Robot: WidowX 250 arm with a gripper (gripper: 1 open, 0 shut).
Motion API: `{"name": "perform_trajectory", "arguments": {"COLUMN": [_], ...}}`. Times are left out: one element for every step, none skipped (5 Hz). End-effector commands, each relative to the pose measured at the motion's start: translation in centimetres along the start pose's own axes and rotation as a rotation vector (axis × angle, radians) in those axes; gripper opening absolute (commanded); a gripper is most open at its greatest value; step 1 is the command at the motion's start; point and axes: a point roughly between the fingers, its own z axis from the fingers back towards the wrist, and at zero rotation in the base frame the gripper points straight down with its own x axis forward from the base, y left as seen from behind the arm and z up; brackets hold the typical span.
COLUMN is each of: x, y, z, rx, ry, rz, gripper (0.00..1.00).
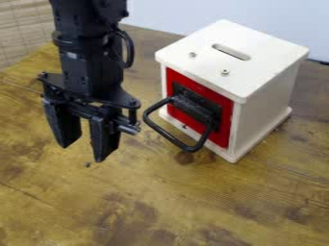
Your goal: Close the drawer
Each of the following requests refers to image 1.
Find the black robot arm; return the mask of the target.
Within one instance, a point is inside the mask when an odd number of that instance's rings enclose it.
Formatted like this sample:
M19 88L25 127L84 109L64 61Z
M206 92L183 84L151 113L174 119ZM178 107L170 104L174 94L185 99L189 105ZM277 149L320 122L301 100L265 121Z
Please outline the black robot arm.
M104 161L120 135L140 131L140 101L122 88L123 70L135 59L134 41L118 23L128 16L127 0L50 0L62 72L39 75L50 128L62 147L90 124L94 158Z

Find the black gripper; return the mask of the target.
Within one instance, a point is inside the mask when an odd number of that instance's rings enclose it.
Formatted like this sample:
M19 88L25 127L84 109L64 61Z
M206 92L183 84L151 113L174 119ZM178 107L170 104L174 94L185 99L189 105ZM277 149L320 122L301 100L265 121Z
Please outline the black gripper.
M102 162L118 149L120 132L140 131L136 110L140 101L122 87L123 70L135 53L122 48L59 49L60 73L40 74L43 107L55 140L67 148L83 135L82 118L88 119L94 158Z

